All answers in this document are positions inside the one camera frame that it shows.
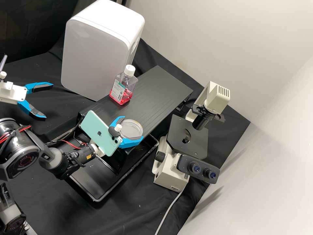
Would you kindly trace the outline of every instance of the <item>flask label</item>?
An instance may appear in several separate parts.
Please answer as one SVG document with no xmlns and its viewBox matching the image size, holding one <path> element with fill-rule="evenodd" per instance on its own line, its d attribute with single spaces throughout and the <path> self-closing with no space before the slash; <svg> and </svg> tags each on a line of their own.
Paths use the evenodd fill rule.
<svg viewBox="0 0 313 235">
<path fill-rule="evenodd" d="M 115 79 L 113 87 L 112 87 L 112 91 L 111 91 L 111 96 L 115 100 L 120 102 L 123 97 L 124 91 L 125 91 L 125 86 Z"/>
</svg>

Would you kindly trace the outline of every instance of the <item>microscope cable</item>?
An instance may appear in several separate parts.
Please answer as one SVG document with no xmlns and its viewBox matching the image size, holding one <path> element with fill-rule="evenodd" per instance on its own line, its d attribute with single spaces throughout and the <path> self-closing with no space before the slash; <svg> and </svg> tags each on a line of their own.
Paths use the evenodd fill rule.
<svg viewBox="0 0 313 235">
<path fill-rule="evenodd" d="M 159 232 L 160 228 L 162 227 L 162 224 L 163 224 L 163 222 L 164 222 L 164 220 L 165 220 L 167 214 L 169 213 L 170 209 L 172 208 L 172 206 L 174 205 L 174 203 L 177 201 L 177 199 L 181 196 L 181 194 L 183 193 L 185 187 L 180 191 L 180 193 L 177 195 L 177 197 L 174 199 L 174 201 L 171 203 L 171 205 L 169 206 L 169 208 L 168 208 L 167 211 L 165 212 L 165 215 L 163 216 L 163 219 L 162 219 L 162 221 L 161 221 L 161 223 L 160 223 L 159 227 L 157 228 L 156 233 L 155 233 L 154 235 L 157 235 L 157 234 L 158 234 L 158 232 Z"/>
</svg>

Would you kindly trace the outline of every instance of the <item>microscope base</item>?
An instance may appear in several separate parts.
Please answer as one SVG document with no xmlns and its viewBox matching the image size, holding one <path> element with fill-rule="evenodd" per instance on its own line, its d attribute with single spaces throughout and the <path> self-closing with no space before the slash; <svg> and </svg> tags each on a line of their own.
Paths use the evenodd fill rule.
<svg viewBox="0 0 313 235">
<path fill-rule="evenodd" d="M 166 138 L 167 136 L 160 138 L 157 150 L 165 153 L 165 157 L 162 162 L 154 160 L 152 173 L 155 177 L 153 182 L 179 193 L 188 183 L 190 176 L 177 170 L 176 165 L 181 154 L 171 149 Z"/>
</svg>

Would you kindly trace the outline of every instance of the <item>white box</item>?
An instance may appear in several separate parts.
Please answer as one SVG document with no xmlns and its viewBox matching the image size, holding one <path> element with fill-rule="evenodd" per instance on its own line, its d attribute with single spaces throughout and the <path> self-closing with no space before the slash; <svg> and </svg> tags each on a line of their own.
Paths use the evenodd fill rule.
<svg viewBox="0 0 313 235">
<path fill-rule="evenodd" d="M 92 100 L 109 94 L 114 78 L 131 64 L 144 18 L 110 0 L 73 16 L 65 29 L 62 85 Z"/>
</svg>

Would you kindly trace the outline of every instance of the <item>mint green iphone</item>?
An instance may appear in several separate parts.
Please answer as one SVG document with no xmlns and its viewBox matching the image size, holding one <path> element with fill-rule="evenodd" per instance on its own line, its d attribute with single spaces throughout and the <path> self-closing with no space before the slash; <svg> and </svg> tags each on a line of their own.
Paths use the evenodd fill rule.
<svg viewBox="0 0 313 235">
<path fill-rule="evenodd" d="M 112 156 L 122 142 L 121 137 L 112 137 L 108 125 L 92 110 L 87 113 L 80 127 L 107 156 Z"/>
</svg>

